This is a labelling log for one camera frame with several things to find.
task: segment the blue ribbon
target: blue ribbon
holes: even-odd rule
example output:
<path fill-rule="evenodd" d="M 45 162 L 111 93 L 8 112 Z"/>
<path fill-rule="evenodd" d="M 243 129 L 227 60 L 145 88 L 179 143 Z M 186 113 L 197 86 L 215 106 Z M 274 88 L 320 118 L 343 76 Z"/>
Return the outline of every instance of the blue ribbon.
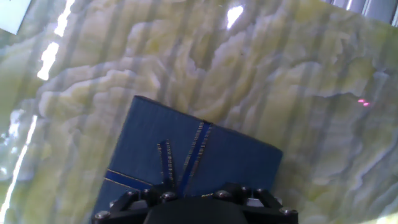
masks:
<path fill-rule="evenodd" d="M 123 185 L 125 187 L 132 188 L 134 190 L 144 190 L 144 189 L 150 189 L 152 187 L 152 184 L 150 183 L 130 177 L 128 175 L 124 175 L 122 173 L 110 169 L 108 169 L 105 173 L 105 180 L 114 182 L 119 185 Z"/>
<path fill-rule="evenodd" d="M 201 155 L 203 154 L 210 130 L 210 123 L 202 122 L 200 124 L 197 135 L 195 136 L 195 140 L 192 144 L 192 148 L 185 161 L 184 171 L 178 184 L 175 183 L 174 164 L 169 141 L 162 141 L 157 145 L 160 154 L 160 161 L 162 163 L 161 167 L 163 184 L 173 189 L 177 188 L 177 194 L 179 197 L 185 196 L 185 192 L 189 187 L 190 180 L 193 177 L 196 168 L 198 167 Z M 105 173 L 105 179 L 136 190 L 150 189 L 153 186 L 152 184 L 143 180 L 139 180 L 109 169 Z"/>

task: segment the bolt head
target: bolt head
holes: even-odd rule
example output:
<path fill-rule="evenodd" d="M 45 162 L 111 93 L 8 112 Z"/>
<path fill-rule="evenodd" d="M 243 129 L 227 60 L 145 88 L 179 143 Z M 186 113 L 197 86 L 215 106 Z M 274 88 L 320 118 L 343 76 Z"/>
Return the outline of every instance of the bolt head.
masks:
<path fill-rule="evenodd" d="M 232 197 L 232 195 L 227 192 L 226 190 L 219 190 L 215 193 L 215 196 L 218 198 L 227 198 L 227 197 Z"/>
<path fill-rule="evenodd" d="M 105 218 L 109 218 L 111 216 L 111 213 L 108 211 L 100 211 L 97 214 L 95 214 L 95 218 L 97 219 L 105 219 Z"/>
<path fill-rule="evenodd" d="M 115 202 L 116 202 L 115 200 L 112 201 L 112 202 L 110 202 L 110 203 L 109 203 L 109 207 L 112 208 Z"/>
<path fill-rule="evenodd" d="M 170 200 L 176 197 L 176 194 L 174 192 L 165 192 L 160 196 L 162 199 L 165 200 Z"/>
<path fill-rule="evenodd" d="M 291 209 L 289 207 L 283 207 L 281 209 L 279 209 L 280 212 L 282 212 L 284 215 L 290 215 L 292 213 L 296 213 L 297 211 L 294 209 Z"/>

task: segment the blue box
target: blue box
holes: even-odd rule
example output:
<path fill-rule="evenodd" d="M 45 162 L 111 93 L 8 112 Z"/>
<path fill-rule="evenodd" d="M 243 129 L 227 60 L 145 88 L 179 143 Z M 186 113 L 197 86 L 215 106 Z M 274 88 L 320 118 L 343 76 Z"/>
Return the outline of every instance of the blue box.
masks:
<path fill-rule="evenodd" d="M 159 143 L 168 144 L 175 182 L 186 196 L 210 194 L 226 182 L 270 190 L 282 159 L 274 146 L 135 96 L 94 212 L 108 210 L 127 190 L 164 181 Z"/>

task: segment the gold trim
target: gold trim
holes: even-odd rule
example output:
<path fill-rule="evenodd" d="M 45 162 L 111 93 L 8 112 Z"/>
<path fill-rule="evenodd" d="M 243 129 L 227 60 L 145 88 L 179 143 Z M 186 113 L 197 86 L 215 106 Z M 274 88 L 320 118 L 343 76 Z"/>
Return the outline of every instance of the gold trim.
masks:
<path fill-rule="evenodd" d="M 193 139 L 193 142 L 192 142 L 192 147 L 191 147 L 191 149 L 189 150 L 188 156 L 187 156 L 187 158 L 185 159 L 185 162 L 184 162 L 184 168 L 183 168 L 183 172 L 182 172 L 183 174 L 185 173 L 185 170 L 187 169 L 189 160 L 191 159 L 191 155 L 192 155 L 193 149 L 195 148 L 195 146 L 196 146 L 196 144 L 197 144 L 199 135 L 200 135 L 200 133 L 201 133 L 201 130 L 203 129 L 203 125 L 204 125 L 204 124 L 205 124 L 204 122 L 201 122 L 201 123 L 199 124 L 198 131 L 197 131 L 197 133 L 196 133 L 196 135 L 195 135 L 195 138 Z M 178 185 L 181 184 L 182 177 L 183 177 L 183 175 L 180 177 L 180 180 L 178 181 Z"/>
<path fill-rule="evenodd" d="M 123 177 L 127 177 L 127 178 L 130 178 L 130 179 L 132 179 L 132 180 L 139 181 L 139 182 L 141 182 L 141 183 L 143 183 L 143 184 L 147 184 L 147 185 L 153 186 L 153 184 L 150 184 L 150 183 L 145 182 L 145 181 L 143 181 L 143 180 L 139 180 L 139 179 L 130 177 L 130 176 L 128 176 L 128 175 L 125 175 L 125 174 L 122 174 L 122 173 L 119 173 L 119 172 L 116 172 L 116 171 L 113 171 L 113 170 L 110 170 L 110 169 L 107 169 L 107 170 L 110 171 L 110 172 L 112 172 L 112 173 L 119 174 L 119 175 L 121 175 L 121 176 L 123 176 Z"/>
<path fill-rule="evenodd" d="M 201 197 L 210 197 L 210 196 L 213 196 L 213 193 L 211 193 L 211 194 L 206 194 L 206 195 L 202 195 Z"/>
<path fill-rule="evenodd" d="M 106 178 L 106 177 L 104 177 L 104 179 L 107 180 L 107 181 L 110 181 L 110 182 L 112 182 L 112 183 L 122 185 L 123 187 L 128 187 L 128 188 L 133 189 L 133 190 L 138 190 L 138 189 L 135 189 L 134 187 L 130 187 L 130 186 L 127 186 L 127 185 L 124 185 L 124 184 L 120 184 L 119 182 L 113 181 L 113 180 L 108 179 L 108 178 Z"/>
<path fill-rule="evenodd" d="M 160 146 L 160 143 L 157 144 L 157 150 L 159 151 L 159 155 L 160 155 L 160 174 L 162 174 L 162 179 L 164 179 L 163 162 L 162 162 L 162 148 Z"/>
<path fill-rule="evenodd" d="M 200 150 L 199 150 L 199 152 L 198 152 L 197 159 L 196 159 L 196 161 L 195 161 L 195 163 L 194 163 L 194 165 L 193 165 L 193 167 L 192 167 L 191 173 L 189 174 L 189 179 L 188 179 L 187 187 L 185 188 L 185 192 L 188 191 L 188 189 L 189 189 L 189 187 L 190 187 L 190 184 L 191 184 L 191 182 L 192 182 L 192 177 L 193 177 L 193 175 L 195 174 L 195 172 L 196 172 L 197 169 L 198 169 L 201 156 L 203 155 L 203 152 L 204 152 L 205 147 L 206 147 L 207 139 L 208 139 L 208 137 L 209 137 L 209 135 L 210 135 L 210 131 L 211 131 L 211 125 L 210 125 L 209 129 L 208 129 L 207 132 L 206 132 L 205 138 L 203 139 L 203 142 L 202 142 L 202 144 L 201 144 L 201 146 L 200 146 Z"/>
<path fill-rule="evenodd" d="M 169 168 L 169 179 L 171 180 L 172 185 L 174 187 L 172 150 L 170 148 L 169 140 L 166 141 L 166 147 L 167 147 L 167 163 Z"/>

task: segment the table surface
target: table surface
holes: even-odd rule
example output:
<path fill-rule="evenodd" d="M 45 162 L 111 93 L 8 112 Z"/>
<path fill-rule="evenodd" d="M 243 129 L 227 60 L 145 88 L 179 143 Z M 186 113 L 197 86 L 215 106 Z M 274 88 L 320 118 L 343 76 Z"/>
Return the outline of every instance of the table surface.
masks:
<path fill-rule="evenodd" d="M 396 6 L 32 0 L 0 30 L 0 223 L 87 223 L 134 95 L 280 148 L 300 223 L 397 223 Z"/>

